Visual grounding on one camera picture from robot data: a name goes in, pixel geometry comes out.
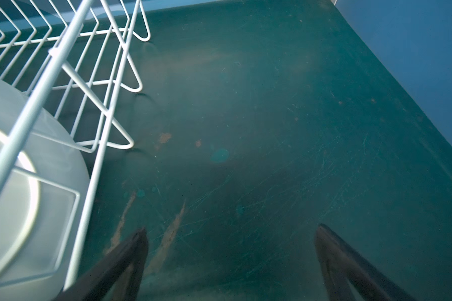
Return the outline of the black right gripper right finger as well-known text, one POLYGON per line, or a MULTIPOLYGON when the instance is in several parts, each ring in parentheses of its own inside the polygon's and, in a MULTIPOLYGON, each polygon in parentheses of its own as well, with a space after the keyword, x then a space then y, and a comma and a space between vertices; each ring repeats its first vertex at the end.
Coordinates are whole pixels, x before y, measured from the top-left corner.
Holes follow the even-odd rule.
POLYGON ((315 232, 315 249, 330 300, 413 300, 325 224, 315 232))

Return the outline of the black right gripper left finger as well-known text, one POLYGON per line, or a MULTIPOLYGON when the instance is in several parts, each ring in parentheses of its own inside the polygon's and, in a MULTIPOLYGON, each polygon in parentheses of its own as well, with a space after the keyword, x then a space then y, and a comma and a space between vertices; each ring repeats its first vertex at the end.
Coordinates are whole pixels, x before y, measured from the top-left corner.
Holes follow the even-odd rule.
POLYGON ((137 229, 55 300, 136 300, 149 252, 147 232, 137 229))

